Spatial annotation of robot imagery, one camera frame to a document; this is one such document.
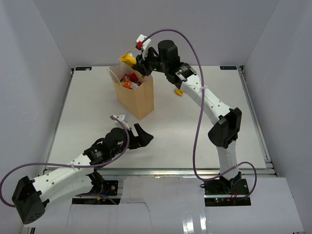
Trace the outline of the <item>yellow snack bar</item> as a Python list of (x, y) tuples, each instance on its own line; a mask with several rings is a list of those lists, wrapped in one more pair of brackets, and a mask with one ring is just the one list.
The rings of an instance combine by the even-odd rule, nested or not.
[(180, 89), (175, 88), (175, 89), (174, 89), (174, 92), (175, 92), (177, 95), (179, 95), (180, 97), (183, 96), (183, 91), (180, 90)]
[(125, 63), (127, 66), (135, 70), (134, 66), (136, 65), (136, 59), (133, 57), (131, 50), (125, 53), (123, 56), (119, 58), (119, 61)]

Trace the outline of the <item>small red triangular snack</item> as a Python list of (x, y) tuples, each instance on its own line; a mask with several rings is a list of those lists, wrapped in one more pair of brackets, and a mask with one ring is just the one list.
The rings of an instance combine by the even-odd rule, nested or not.
[(120, 79), (120, 82), (131, 81), (137, 83), (139, 81), (135, 72), (133, 73), (125, 73), (123, 77)]

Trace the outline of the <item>orange snack packet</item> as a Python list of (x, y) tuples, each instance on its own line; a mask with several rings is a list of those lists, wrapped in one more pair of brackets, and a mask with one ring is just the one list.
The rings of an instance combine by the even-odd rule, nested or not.
[(121, 86), (130, 90), (135, 90), (141, 85), (141, 82), (132, 82), (130, 80), (122, 82)]

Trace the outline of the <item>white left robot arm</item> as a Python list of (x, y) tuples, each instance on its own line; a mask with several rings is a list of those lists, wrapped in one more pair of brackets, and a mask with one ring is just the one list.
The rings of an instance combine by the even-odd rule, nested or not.
[(38, 220), (48, 208), (68, 198), (104, 192), (107, 183), (97, 170), (125, 149), (145, 147), (154, 138), (138, 123), (134, 127), (137, 136), (131, 129), (115, 127), (65, 167), (33, 179), (28, 176), (21, 178), (12, 195), (12, 201), (22, 223), (30, 224)]

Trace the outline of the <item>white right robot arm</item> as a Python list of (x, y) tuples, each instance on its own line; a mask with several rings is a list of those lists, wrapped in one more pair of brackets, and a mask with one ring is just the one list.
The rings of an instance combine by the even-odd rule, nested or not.
[(238, 188), (241, 172), (237, 167), (236, 140), (240, 131), (242, 112), (223, 103), (212, 91), (202, 86), (201, 78), (187, 63), (181, 62), (178, 49), (172, 40), (158, 43), (158, 49), (150, 46), (150, 39), (141, 36), (136, 40), (136, 49), (141, 54), (136, 57), (132, 68), (144, 76), (151, 72), (161, 72), (166, 79), (187, 94), (210, 119), (213, 127), (208, 138), (216, 147), (220, 178), (217, 183), (225, 194), (232, 194)]

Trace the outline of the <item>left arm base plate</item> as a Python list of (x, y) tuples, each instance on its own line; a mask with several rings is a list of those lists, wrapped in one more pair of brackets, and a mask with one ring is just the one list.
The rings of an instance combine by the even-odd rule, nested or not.
[(118, 181), (106, 180), (103, 185), (93, 186), (90, 192), (72, 199), (73, 205), (118, 205)]

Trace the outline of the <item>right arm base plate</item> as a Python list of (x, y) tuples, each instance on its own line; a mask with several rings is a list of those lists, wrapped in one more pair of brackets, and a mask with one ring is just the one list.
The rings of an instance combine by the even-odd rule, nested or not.
[(245, 197), (249, 193), (246, 179), (241, 179), (232, 188), (228, 188), (219, 179), (203, 182), (206, 207), (251, 206), (251, 199)]

